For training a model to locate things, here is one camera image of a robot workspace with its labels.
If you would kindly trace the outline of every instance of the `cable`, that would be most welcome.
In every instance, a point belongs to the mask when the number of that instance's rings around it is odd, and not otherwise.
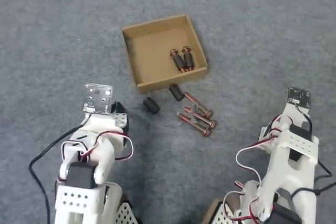
[[[242,220],[251,220],[252,217],[251,216],[239,216],[239,217],[229,217],[226,213],[226,209],[225,209],[225,204],[226,204],[226,198],[228,195],[230,194],[239,194],[239,195],[245,195],[245,193],[242,193],[241,191],[229,191],[223,199],[223,212],[224,212],[224,217],[231,220],[231,221],[242,221]]]
[[[65,145],[66,144],[73,144],[73,146],[75,145],[78,145],[80,144],[82,147],[84,147],[85,151],[87,152],[88,151],[88,148],[87,146],[85,145],[84,142],[82,141],[78,141],[78,140],[67,140],[67,141],[64,141],[61,145],[61,155],[62,155],[62,160],[64,161],[65,159],[65,153],[64,153],[64,150],[65,150]]]
[[[295,108],[304,116],[304,118],[307,119],[307,121],[309,123],[309,132],[312,133],[313,132],[313,123],[311,122],[310,118],[299,109],[299,105],[297,103],[295,104]]]
[[[235,186],[239,187],[240,189],[244,189],[244,185],[241,182],[239,182],[239,181],[236,180],[234,182],[234,184],[235,184]]]
[[[320,175],[320,176],[317,176],[315,179],[314,179],[314,183],[316,183],[317,181],[319,181],[320,179],[323,179],[323,178],[331,178],[333,175],[331,173],[331,171],[326,168],[326,166],[318,159],[318,164],[322,167],[323,170],[325,170],[326,175]]]
[[[257,146],[260,146],[260,145],[263,145],[263,144],[265,144],[265,143],[268,143],[268,142],[272,141],[274,138],[275,138],[275,136],[271,136],[271,137],[269,137],[269,138],[267,138],[267,139],[265,139],[265,140],[261,140],[261,141],[255,143],[255,144],[252,144],[252,145],[250,145],[250,146],[248,146],[248,147],[246,147],[246,148],[241,149],[241,150],[240,150],[239,152],[237,152],[237,154],[236,154],[236,163],[237,163],[241,168],[244,168],[244,169],[247,169],[247,170],[250,170],[250,171],[254,172],[254,173],[257,175],[257,177],[258,177],[258,180],[259,180],[259,184],[260,184],[260,185],[261,185],[261,176],[259,175],[259,173],[257,172],[257,170],[255,170],[255,169],[252,168],[252,167],[242,165],[242,164],[238,161],[238,156],[239,156],[239,154],[240,154],[241,152],[246,151],[246,150],[250,150],[250,149],[253,149],[253,148],[257,147]]]
[[[37,175],[35,174],[34,170],[33,170],[33,165],[40,160],[51,148],[53,148],[57,143],[59,143],[63,138],[67,137],[68,135],[71,135],[72,133],[74,133],[75,131],[77,131],[78,129],[82,128],[90,119],[91,114],[89,115],[89,117],[79,126],[73,128],[72,130],[64,133],[62,136],[60,136],[59,138],[57,138],[55,141],[53,141],[51,144],[48,145],[48,147],[46,147],[39,155],[37,155],[30,163],[29,163],[29,172],[32,175],[33,179],[36,181],[37,185],[39,186],[39,188],[41,189],[42,193],[43,193],[43,197],[44,197],[44,201],[46,204],[46,209],[47,209],[47,224],[50,224],[50,206],[49,206],[49,200],[48,200],[48,196],[46,193],[46,190],[44,189],[41,181],[39,180],[39,178],[37,177]]]
[[[115,160],[123,161],[123,160],[126,160],[126,159],[130,159],[130,158],[133,156],[133,153],[134,153],[134,146],[133,146],[133,142],[132,142],[132,140],[131,140],[131,138],[130,138],[129,136],[127,136],[127,135],[124,134],[124,133],[117,132],[117,131],[103,131],[103,132],[101,132],[101,133],[99,133],[99,134],[97,135],[97,137],[96,137],[96,141],[95,141],[93,147],[92,147],[90,150],[86,151],[85,153],[81,154],[81,157],[82,157],[82,158],[87,157],[87,156],[89,156],[89,155],[91,154],[91,152],[92,152],[92,151],[98,146],[98,144],[99,144],[99,141],[98,141],[99,137],[101,137],[101,136],[104,135],[104,134],[112,134],[112,135],[122,136],[122,137],[126,138],[126,139],[130,142],[130,145],[131,145],[131,152],[130,152],[130,154],[126,155],[125,157],[117,157],[117,158],[115,158]]]
[[[310,118],[305,114],[303,113],[300,109],[299,109],[299,106],[297,104],[295,104],[295,107],[296,109],[307,119],[308,123],[309,123],[309,132],[312,133],[313,131],[313,124],[310,120]],[[332,177],[332,173],[331,171],[318,159],[318,164],[322,167],[323,170],[325,170],[325,172],[327,172],[328,174],[326,175],[321,175],[321,176],[318,176],[314,179],[314,182],[316,183],[318,180],[320,179],[323,179],[323,178],[331,178]],[[301,191],[310,191],[312,193],[314,193],[316,196],[319,196],[322,192],[324,191],[327,191],[329,190],[330,188],[336,186],[336,182],[334,183],[331,183],[325,187],[322,187],[320,189],[312,189],[312,188],[307,188],[307,187],[301,187],[301,188],[298,188],[296,189],[292,194],[291,194],[291,199],[293,199],[293,197],[301,192]]]

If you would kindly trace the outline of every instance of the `screw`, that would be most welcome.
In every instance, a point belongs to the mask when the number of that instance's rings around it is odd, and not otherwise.
[[[172,49],[172,50],[170,50],[169,54],[173,58],[177,69],[180,72],[185,73],[186,72],[186,70],[184,69],[185,64],[184,64],[181,56],[178,54],[178,51],[176,49]]]
[[[184,114],[178,114],[177,115],[182,121],[194,126],[196,129],[198,129],[199,131],[203,132],[203,136],[210,136],[211,134],[211,130],[208,128],[203,128],[200,124],[198,123],[192,123],[191,119],[188,118],[187,116],[185,116]]]
[[[212,110],[208,110],[204,105],[202,105],[199,101],[197,101],[196,98],[191,96],[191,94],[189,94],[188,92],[185,92],[184,95],[185,95],[185,97],[187,97],[187,99],[189,101],[197,104],[198,109],[201,110],[204,113],[203,116],[205,118],[209,119],[214,114]]]
[[[216,121],[212,121],[209,120],[205,117],[203,117],[202,115],[198,114],[197,112],[192,111],[192,109],[190,107],[184,107],[183,110],[187,113],[192,113],[194,117],[196,117],[197,119],[200,119],[201,121],[203,121],[204,123],[208,124],[210,126],[210,128],[214,129],[217,125]]]
[[[194,70],[194,60],[190,53],[191,49],[189,46],[182,47],[182,53],[184,55],[184,61],[189,71]]]

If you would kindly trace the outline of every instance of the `white wire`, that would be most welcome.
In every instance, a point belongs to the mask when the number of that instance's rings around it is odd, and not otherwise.
[[[65,159],[65,153],[64,153],[65,152],[65,147],[64,147],[65,144],[81,144],[82,147],[84,147],[84,151],[86,151],[86,149],[87,149],[87,147],[85,146],[85,144],[82,141],[77,141],[77,140],[67,140],[67,141],[64,141],[61,144],[61,154],[62,154],[62,160],[63,161]]]
[[[227,214],[226,214],[226,209],[225,209],[225,202],[226,202],[226,198],[228,195],[230,194],[239,194],[239,195],[244,195],[245,193],[241,192],[241,191],[229,191],[223,198],[223,212],[224,212],[224,216],[229,219],[229,220],[232,220],[232,219],[235,219],[235,218],[244,218],[244,216],[233,216],[233,217],[229,217]]]
[[[130,142],[130,144],[131,144],[131,154],[128,157],[125,157],[125,158],[123,158],[123,157],[117,158],[118,160],[120,160],[120,161],[128,160],[128,159],[130,159],[133,156],[134,146],[133,146],[132,139],[129,136],[126,136],[124,133],[118,133],[118,132],[107,132],[106,134],[112,134],[112,135],[116,135],[116,136],[122,136],[122,137],[126,138]],[[97,140],[96,144],[91,149],[89,149],[85,153],[82,153],[81,156],[86,156],[88,153],[92,152],[92,150],[94,148],[96,148],[99,143],[100,143],[100,139]]]
[[[125,136],[125,135],[122,135],[122,136],[125,137],[130,142],[130,144],[131,144],[131,154],[128,157],[125,157],[124,159],[121,157],[121,159],[119,159],[120,161],[130,159],[133,156],[133,153],[134,153],[134,146],[133,146],[133,142],[132,142],[131,138],[128,137],[128,136]]]
[[[244,168],[244,169],[247,169],[247,170],[251,170],[252,172],[254,172],[254,173],[257,175],[257,177],[258,177],[259,184],[261,185],[261,177],[260,177],[259,173],[257,172],[257,170],[255,170],[255,169],[252,168],[252,167],[249,167],[249,166],[246,166],[246,165],[242,165],[242,164],[238,161],[238,156],[239,156],[239,154],[240,154],[241,152],[246,151],[246,150],[249,150],[249,149],[253,149],[253,148],[255,148],[255,146],[253,146],[253,147],[247,147],[247,148],[241,149],[239,152],[237,152],[237,154],[236,154],[236,163],[237,163],[240,167],[242,167],[242,168]]]

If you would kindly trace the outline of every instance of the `perforated metal plate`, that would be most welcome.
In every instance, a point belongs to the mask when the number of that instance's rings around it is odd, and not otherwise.
[[[310,92],[303,89],[289,87],[287,102],[297,104],[305,109],[310,108]]]
[[[115,222],[115,224],[138,224],[130,205],[126,202],[119,207]]]
[[[114,102],[112,100],[112,93],[112,86],[87,83],[85,85],[83,110],[94,114],[111,114],[111,106]]]
[[[227,215],[229,217],[233,217],[233,213],[232,213],[231,209],[228,207],[227,204],[225,205],[225,209],[226,209]],[[219,206],[219,208],[217,210],[217,213],[215,215],[215,218],[213,219],[211,224],[234,224],[233,221],[231,221],[230,219],[228,219],[224,216],[223,203],[221,203],[221,205]]]

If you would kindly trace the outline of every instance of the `small part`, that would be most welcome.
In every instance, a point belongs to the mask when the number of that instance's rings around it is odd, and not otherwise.
[[[202,115],[198,114],[197,112],[194,112],[190,107],[184,107],[183,110],[187,113],[192,113],[192,115],[195,118],[197,118],[197,119],[201,120],[202,122],[206,123],[212,129],[214,129],[217,125],[216,121],[214,121],[214,120],[212,121],[212,120],[209,120],[209,119],[203,117]]]
[[[143,100],[143,105],[152,113],[156,114],[160,110],[160,107],[158,104],[150,97],[147,97],[145,100]]]
[[[97,187],[94,181],[96,165],[89,165],[82,162],[73,162],[68,169],[68,176],[65,184],[67,186],[93,189]]]
[[[173,95],[173,97],[175,97],[176,101],[182,101],[184,98],[184,93],[182,93],[182,91],[180,90],[180,88],[178,87],[178,85],[176,84],[171,84],[169,86],[169,91],[171,92],[171,94]]]
[[[310,109],[310,92],[295,87],[289,87],[287,102],[305,109]]]
[[[185,64],[184,61],[182,60],[181,56],[178,54],[176,49],[170,50],[170,56],[173,58],[173,61],[177,67],[177,69],[181,73],[185,73]]]
[[[197,105],[197,108],[204,113],[203,116],[205,118],[209,119],[214,114],[212,110],[208,110],[204,105],[202,105],[196,98],[191,96],[191,94],[189,94],[188,92],[185,92],[184,95],[185,97],[187,97],[189,101]]]
[[[87,113],[110,115],[112,104],[113,86],[86,83],[85,101],[83,110]]]
[[[189,46],[184,46],[182,48],[185,65],[189,69],[189,71],[192,71],[194,70],[194,60],[193,60],[193,56],[190,51],[191,49]]]
[[[192,121],[191,121],[191,119],[190,118],[188,118],[187,116],[185,116],[184,114],[178,114],[177,115],[183,122],[186,122],[186,123],[188,123],[188,124],[190,124],[190,125],[192,125],[192,126],[194,126],[196,129],[198,129],[199,131],[201,131],[202,133],[203,133],[203,136],[210,136],[211,135],[211,130],[210,130],[210,128],[208,127],[208,128],[204,128],[204,127],[202,127],[200,124],[198,124],[198,123],[193,123]]]

